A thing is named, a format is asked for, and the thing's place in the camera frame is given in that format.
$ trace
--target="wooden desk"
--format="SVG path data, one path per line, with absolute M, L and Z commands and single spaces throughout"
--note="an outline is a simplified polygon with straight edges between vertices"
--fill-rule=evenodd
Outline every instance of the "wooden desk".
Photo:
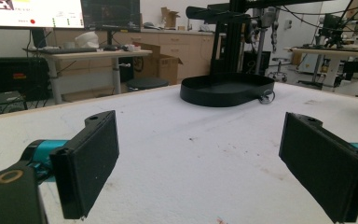
M 72 53 L 72 54 L 42 54 L 48 62 L 48 74 L 50 77 L 51 88 L 55 103 L 62 103 L 62 94 L 76 91 L 89 90 L 90 88 L 98 88 L 106 86 L 106 83 L 113 83 L 115 86 L 115 93 L 120 94 L 120 69 L 118 58 L 122 57 L 136 57 L 146 56 L 151 53 L 151 50 L 140 51 L 101 51 L 101 52 L 88 52 L 88 53 Z M 111 58 L 114 60 L 112 72 L 87 74 L 78 76 L 60 77 L 57 74 L 56 62 L 57 61 L 81 61 L 81 60 L 100 60 Z
M 358 58 L 358 51 L 346 51 L 346 50 L 331 50 L 331 49 L 299 49 L 291 48 L 288 49 L 294 53 L 308 53 L 308 54 L 321 54 L 325 55 L 326 58 L 330 59 L 328 71 L 326 74 L 326 79 L 324 80 L 324 85 L 322 87 L 323 91 L 334 91 L 334 82 L 336 80 L 336 75 L 339 68 L 339 63 L 341 60 L 347 61 L 349 57 Z
M 50 223 L 331 224 L 279 158 L 287 111 L 358 142 L 358 98 L 282 83 L 270 105 L 192 105 L 180 86 L 0 115 L 0 170 L 36 139 L 69 139 L 116 110 L 120 156 L 85 221 L 63 220 L 55 183 L 40 185 Z

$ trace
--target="black crate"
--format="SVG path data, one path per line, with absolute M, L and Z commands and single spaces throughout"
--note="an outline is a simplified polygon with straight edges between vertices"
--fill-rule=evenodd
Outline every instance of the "black crate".
M 48 99 L 48 63 L 43 58 L 0 58 L 0 92 L 18 91 L 25 101 Z

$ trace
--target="stool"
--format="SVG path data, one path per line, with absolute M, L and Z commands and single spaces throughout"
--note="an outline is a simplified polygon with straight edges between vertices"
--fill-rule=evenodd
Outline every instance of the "stool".
M 278 63 L 278 71 L 270 72 L 268 74 L 268 77 L 272 75 L 272 78 L 275 79 L 275 78 L 277 78 L 279 76 L 282 76 L 282 82 L 286 82 L 287 81 L 286 73 L 281 72 L 281 65 L 282 65 L 283 62 L 289 62 L 290 60 L 287 59 L 287 58 L 272 58 L 272 61 L 279 62 Z
M 158 77 L 138 77 L 127 82 L 128 91 L 143 91 L 168 86 L 167 80 Z

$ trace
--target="floor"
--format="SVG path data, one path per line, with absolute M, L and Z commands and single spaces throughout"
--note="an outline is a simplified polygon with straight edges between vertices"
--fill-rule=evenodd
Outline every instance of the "floor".
M 271 66 L 266 71 L 266 74 L 268 74 L 269 71 L 276 71 L 277 69 L 278 69 L 277 66 Z M 297 85 L 297 86 L 302 86 L 304 88 L 312 88 L 312 89 L 318 90 L 317 87 L 313 87 L 313 86 L 310 86 L 310 85 L 304 85 L 304 84 L 298 83 L 299 80 L 311 81 L 312 80 L 312 74 L 298 73 L 296 71 L 296 66 L 295 65 L 291 65 L 291 64 L 283 65 L 281 71 L 287 74 L 287 81 L 284 82 L 285 84 Z M 277 82 L 282 82 L 282 79 L 278 78 L 276 81 Z M 317 77 L 316 81 L 317 82 L 323 82 L 324 77 Z M 28 103 L 28 108 L 32 109 L 32 108 L 36 108 L 36 107 L 49 106 L 49 105 L 54 105 L 54 100 L 52 99 L 52 97 L 50 99 L 48 99 L 46 101 L 46 103 L 45 102 L 30 102 L 30 103 Z

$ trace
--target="lit screen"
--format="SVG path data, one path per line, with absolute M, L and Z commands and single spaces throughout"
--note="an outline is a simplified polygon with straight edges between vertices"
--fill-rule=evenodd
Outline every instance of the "lit screen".
M 0 0 L 2 27 L 84 28 L 79 0 Z

